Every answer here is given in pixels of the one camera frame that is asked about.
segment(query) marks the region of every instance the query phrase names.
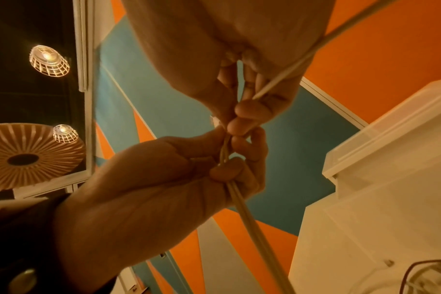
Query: orange triangle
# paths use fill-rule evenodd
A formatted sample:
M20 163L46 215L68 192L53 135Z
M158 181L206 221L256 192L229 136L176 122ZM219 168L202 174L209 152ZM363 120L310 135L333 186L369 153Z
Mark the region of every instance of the orange triangle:
M110 0L112 11L114 12L114 21L118 23L126 14L125 8L120 0Z
M259 252L254 246L253 241L250 239L248 232L241 221L240 215L230 209L224 209L214 215L214 220L222 229L227 239L229 239L243 262L250 269L264 292L266 294L281 293L266 268L266 264L263 262ZM288 273L290 271L298 237L265 223L259 221L257 221L257 223L266 236L266 239L269 241L283 269Z
M174 294L172 287L166 281L166 279L164 279L164 277L158 272L158 270L156 270L156 268L151 264L150 261L146 262L148 263L149 269L151 270L151 273L153 274L154 279L156 280L156 283L159 286L162 294Z
M106 139L106 136L104 136L104 133L99 127L98 123L95 122L94 125L95 125L96 135L99 140L99 144L101 145L101 151L103 153L104 159L110 159L111 157L114 156L114 150L109 145L109 142Z
M144 123L144 121L140 118L139 114L136 111L133 111L133 116L135 117L135 123L137 125L138 138L140 139L140 143L154 140L153 134L149 130L148 126Z
M171 254L193 294L206 294L198 232L193 231L182 242L172 248Z

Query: dark sleeve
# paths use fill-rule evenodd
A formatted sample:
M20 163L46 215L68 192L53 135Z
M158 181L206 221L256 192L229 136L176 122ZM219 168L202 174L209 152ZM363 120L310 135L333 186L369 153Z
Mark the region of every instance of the dark sleeve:
M45 200L0 219L0 294L79 293L65 277L53 237L55 209L67 197ZM110 293L115 280L96 293Z

